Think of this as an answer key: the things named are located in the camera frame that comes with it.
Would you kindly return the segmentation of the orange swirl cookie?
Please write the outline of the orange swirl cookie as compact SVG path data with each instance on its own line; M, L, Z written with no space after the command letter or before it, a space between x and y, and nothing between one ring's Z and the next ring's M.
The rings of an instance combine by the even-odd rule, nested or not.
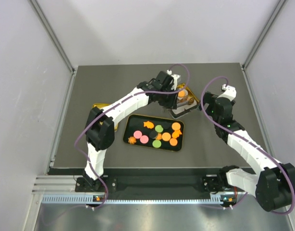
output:
M189 97L189 98L187 99L187 104L188 104L188 105L191 105L191 104L193 104L193 103L194 103L194 98Z

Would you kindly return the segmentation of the dark square cookie tin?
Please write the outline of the dark square cookie tin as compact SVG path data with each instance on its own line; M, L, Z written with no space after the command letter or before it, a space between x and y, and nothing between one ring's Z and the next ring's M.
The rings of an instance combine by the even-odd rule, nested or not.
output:
M189 87L185 86L185 83L177 86L178 90L182 88L183 90L177 94L177 108L169 110L170 115L174 119L178 119L197 109L200 104L200 100Z

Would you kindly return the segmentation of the round dotted orange cookie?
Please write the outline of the round dotted orange cookie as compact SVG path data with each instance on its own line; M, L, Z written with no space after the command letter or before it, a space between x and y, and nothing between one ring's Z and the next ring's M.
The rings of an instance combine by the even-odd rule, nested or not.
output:
M182 99L184 97L187 97L188 96L188 91L186 89L178 92L178 99Z

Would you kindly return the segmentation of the black sandwich cookie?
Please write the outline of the black sandwich cookie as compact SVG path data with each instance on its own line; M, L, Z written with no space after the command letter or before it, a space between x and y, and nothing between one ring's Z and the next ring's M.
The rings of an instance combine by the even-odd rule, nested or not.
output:
M157 136L158 136L158 133L156 132L156 131L151 131L151 133L149 134L149 137L151 138L151 139L156 139L157 138Z

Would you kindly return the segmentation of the metal serving tongs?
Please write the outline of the metal serving tongs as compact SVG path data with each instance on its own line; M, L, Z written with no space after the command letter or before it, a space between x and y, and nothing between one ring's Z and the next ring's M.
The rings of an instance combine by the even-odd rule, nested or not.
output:
M182 99L177 99L177 108L176 109L166 109L162 108L162 112L170 112L172 114L178 115L178 114L186 114L189 111L191 111L191 108L197 105L196 100L194 99L194 103L191 105L187 104L187 99L190 96L184 97Z

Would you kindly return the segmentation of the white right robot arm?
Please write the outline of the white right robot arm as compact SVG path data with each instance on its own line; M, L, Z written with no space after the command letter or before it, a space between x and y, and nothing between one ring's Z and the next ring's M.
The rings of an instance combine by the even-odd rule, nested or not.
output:
M254 142L233 118L235 93L217 96L206 92L199 109L213 123L217 136L235 150L253 169L250 174L237 166L226 166L218 174L218 185L227 191L233 186L254 196L267 212L295 206L295 167L283 164Z

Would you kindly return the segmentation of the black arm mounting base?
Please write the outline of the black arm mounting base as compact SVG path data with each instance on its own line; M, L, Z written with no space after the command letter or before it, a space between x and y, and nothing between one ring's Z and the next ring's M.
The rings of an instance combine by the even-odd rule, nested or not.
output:
M161 175L114 175L102 176L96 180L88 176L76 180L76 192L109 192L111 197L129 195L131 197L181 194L216 194L230 190L223 186L216 176L202 174L161 174Z

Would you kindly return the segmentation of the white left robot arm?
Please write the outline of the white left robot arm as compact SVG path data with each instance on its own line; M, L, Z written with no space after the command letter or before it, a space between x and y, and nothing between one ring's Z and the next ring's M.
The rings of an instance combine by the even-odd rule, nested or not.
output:
M90 110L85 132L88 159L83 174L87 187L93 191L102 187L103 180L100 176L104 172L106 150L115 139L116 125L137 109L153 102L165 108L177 108L177 85L180 77L171 70L160 71L156 78L139 83L129 94L113 104Z

